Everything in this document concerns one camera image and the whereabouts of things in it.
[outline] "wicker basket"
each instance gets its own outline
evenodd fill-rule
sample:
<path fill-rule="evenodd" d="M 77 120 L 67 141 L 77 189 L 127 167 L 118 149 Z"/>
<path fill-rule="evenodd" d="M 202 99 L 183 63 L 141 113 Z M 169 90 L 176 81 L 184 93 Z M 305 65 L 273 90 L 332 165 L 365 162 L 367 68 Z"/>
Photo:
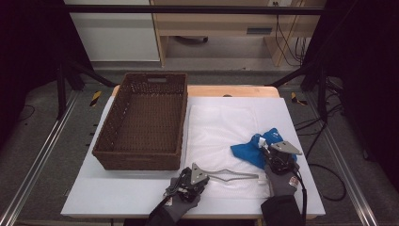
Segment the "wicker basket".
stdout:
<path fill-rule="evenodd" d="M 106 170 L 178 170 L 187 74 L 127 73 L 93 149 Z"/>

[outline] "wire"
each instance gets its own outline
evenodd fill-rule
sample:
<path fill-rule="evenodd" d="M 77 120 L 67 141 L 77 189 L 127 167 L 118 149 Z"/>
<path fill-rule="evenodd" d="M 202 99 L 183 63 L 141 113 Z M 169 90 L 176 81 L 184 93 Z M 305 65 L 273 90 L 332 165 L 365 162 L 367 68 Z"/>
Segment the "wire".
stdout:
<path fill-rule="evenodd" d="M 316 134 L 318 134 L 318 133 L 320 133 L 320 131 L 317 131 L 317 132 L 314 132 L 314 133 L 311 133 L 311 134 L 299 134 L 299 135 L 297 135 L 297 136 L 312 136 L 312 135 L 316 135 Z"/>
<path fill-rule="evenodd" d="M 306 159 L 308 159 L 309 155 L 311 154 L 311 149 L 313 149 L 314 144 L 316 144 L 317 139 L 319 139 L 320 135 L 322 135 L 323 130 L 327 127 L 327 124 L 324 123 L 322 129 L 319 131 L 319 133 L 317 134 L 316 138 L 313 140 L 313 142 L 311 143 L 310 148 L 308 149 L 308 152 L 306 153 Z"/>
<path fill-rule="evenodd" d="M 279 15 L 276 15 L 276 29 L 279 30 L 279 31 L 281 32 L 281 30 L 279 29 Z M 282 56 L 283 56 L 284 59 L 285 59 L 285 62 L 287 62 L 288 65 L 293 66 L 293 67 L 300 66 L 300 65 L 294 65 L 294 64 L 291 64 L 290 62 L 288 62 L 287 57 L 285 56 L 284 52 L 282 51 L 281 47 L 279 46 L 279 41 L 277 40 L 277 31 L 276 31 L 276 36 L 275 36 L 275 38 L 276 38 L 276 44 L 277 44 L 277 46 L 279 47 L 279 50 L 281 51 Z"/>
<path fill-rule="evenodd" d="M 293 57 L 294 60 L 298 61 L 299 60 L 295 57 L 295 55 L 293 54 L 293 51 L 291 51 L 290 45 L 288 44 L 288 40 L 285 39 L 284 33 L 282 33 L 281 27 L 279 26 L 279 15 L 276 15 L 276 20 L 277 20 L 277 29 L 279 30 L 282 38 L 284 39 L 285 45 L 287 46 L 288 50 L 290 51 L 291 56 Z"/>
<path fill-rule="evenodd" d="M 337 104 L 337 105 L 333 106 L 333 107 L 327 112 L 327 114 L 329 115 L 331 112 L 332 112 L 333 114 L 335 114 L 336 111 L 341 110 L 340 108 L 338 108 L 339 106 L 342 106 L 342 104 Z M 306 121 L 297 123 L 295 126 L 298 126 L 298 125 L 300 125 L 300 124 L 303 124 L 303 123 L 306 123 L 306 122 L 308 122 L 308 121 L 311 121 L 310 123 L 308 123 L 308 124 L 306 124 L 306 125 L 304 125 L 304 126 L 302 126 L 302 127 L 296 128 L 295 130 L 296 130 L 296 131 L 300 131 L 300 130 L 303 130 L 303 129 L 305 129 L 305 128 L 308 128 L 309 126 L 311 126 L 311 125 L 317 123 L 317 122 L 320 121 L 321 119 L 322 119 L 321 117 L 318 117 L 318 118 L 316 118 L 316 119 L 306 120 Z"/>
<path fill-rule="evenodd" d="M 34 106 L 32 106 L 32 105 L 25 105 L 25 106 L 31 107 L 32 108 L 32 112 L 30 112 L 30 114 L 27 117 L 18 120 L 18 122 L 25 121 L 25 120 L 29 119 L 33 115 L 33 113 L 35 113 L 35 111 L 36 111 L 36 108 Z"/>
<path fill-rule="evenodd" d="M 310 163 L 310 164 L 308 164 L 308 165 L 309 165 L 310 167 L 318 167 L 318 168 L 321 168 L 321 169 L 324 169 L 324 170 L 329 171 L 330 173 L 334 174 L 334 176 L 336 176 L 336 177 L 338 178 L 338 180 L 340 180 L 341 185 L 343 186 L 343 194 L 342 194 L 341 197 L 339 197 L 339 198 L 330 198 L 330 197 L 328 197 L 328 196 L 323 195 L 321 192 L 319 192 L 319 194 L 320 194 L 320 196 L 321 196 L 322 198 L 324 198 L 324 199 L 326 199 L 326 200 L 328 200 L 328 201 L 332 201 L 332 202 L 339 202 L 339 201 L 342 201 L 342 200 L 346 197 L 346 193 L 347 193 L 346 185 L 345 185 L 345 183 L 343 182 L 343 179 L 340 177 L 340 175 L 338 175 L 338 174 L 337 174 L 335 171 L 333 171 L 332 169 L 329 169 L 329 168 L 327 168 L 327 167 L 325 167 L 325 166 L 322 166 L 322 165 L 319 165 L 319 164 Z"/>

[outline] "blue rag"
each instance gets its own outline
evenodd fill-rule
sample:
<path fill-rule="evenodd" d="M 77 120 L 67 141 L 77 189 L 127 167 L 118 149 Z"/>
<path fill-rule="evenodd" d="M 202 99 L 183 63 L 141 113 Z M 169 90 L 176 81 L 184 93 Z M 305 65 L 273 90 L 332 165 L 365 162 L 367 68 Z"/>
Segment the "blue rag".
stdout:
<path fill-rule="evenodd" d="M 258 168 L 264 169 L 264 157 L 258 145 L 260 137 L 260 134 L 256 134 L 252 136 L 249 143 L 231 146 L 232 154 L 237 158 L 250 162 Z"/>
<path fill-rule="evenodd" d="M 283 141 L 279 131 L 276 128 L 269 130 L 263 135 L 256 134 L 252 136 L 249 143 L 232 145 L 232 154 L 235 157 L 246 160 L 252 165 L 264 169 L 265 161 L 263 156 L 263 151 L 259 148 L 259 138 L 263 137 L 266 140 L 267 145 Z"/>

